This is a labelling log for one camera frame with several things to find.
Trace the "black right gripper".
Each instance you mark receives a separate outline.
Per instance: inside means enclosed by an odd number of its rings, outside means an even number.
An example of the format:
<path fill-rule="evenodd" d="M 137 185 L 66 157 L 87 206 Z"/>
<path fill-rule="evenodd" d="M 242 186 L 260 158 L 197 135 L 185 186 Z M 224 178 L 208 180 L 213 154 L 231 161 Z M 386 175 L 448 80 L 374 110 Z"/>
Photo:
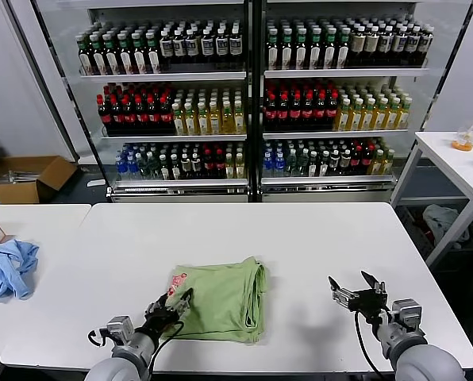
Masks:
<path fill-rule="evenodd" d="M 369 287 L 355 293 L 341 287 L 334 278 L 329 276 L 333 300 L 352 312 L 361 313 L 366 321 L 377 321 L 379 315 L 386 309 L 388 299 L 386 285 L 365 271 L 360 273 Z"/>

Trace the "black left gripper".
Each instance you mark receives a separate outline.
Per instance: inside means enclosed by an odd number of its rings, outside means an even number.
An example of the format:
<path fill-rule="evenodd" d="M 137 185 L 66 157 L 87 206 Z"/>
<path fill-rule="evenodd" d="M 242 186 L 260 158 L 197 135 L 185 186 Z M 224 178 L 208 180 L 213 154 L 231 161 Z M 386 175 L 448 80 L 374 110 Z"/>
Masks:
<path fill-rule="evenodd" d="M 179 300 L 173 305 L 173 310 L 167 308 L 167 293 L 161 295 L 152 302 L 144 312 L 145 322 L 142 326 L 135 328 L 135 333 L 143 333 L 149 337 L 160 337 L 170 325 L 175 324 L 180 316 L 190 309 L 193 297 L 193 288 L 187 289 Z"/>

